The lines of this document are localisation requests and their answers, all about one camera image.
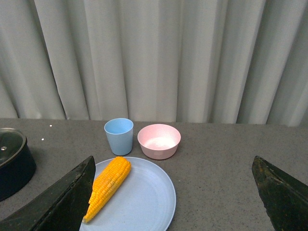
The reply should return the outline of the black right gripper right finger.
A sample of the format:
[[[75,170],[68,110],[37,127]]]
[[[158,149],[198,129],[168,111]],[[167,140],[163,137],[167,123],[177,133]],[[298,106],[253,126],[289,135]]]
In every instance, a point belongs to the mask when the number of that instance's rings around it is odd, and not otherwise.
[[[255,156],[252,173],[259,196],[276,231],[308,229],[308,186]]]

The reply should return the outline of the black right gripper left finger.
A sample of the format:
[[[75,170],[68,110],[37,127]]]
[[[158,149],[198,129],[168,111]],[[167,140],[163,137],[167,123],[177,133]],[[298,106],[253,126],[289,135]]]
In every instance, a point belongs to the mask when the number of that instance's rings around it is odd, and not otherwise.
[[[0,222],[2,231],[78,231],[96,171],[89,156],[27,205]]]

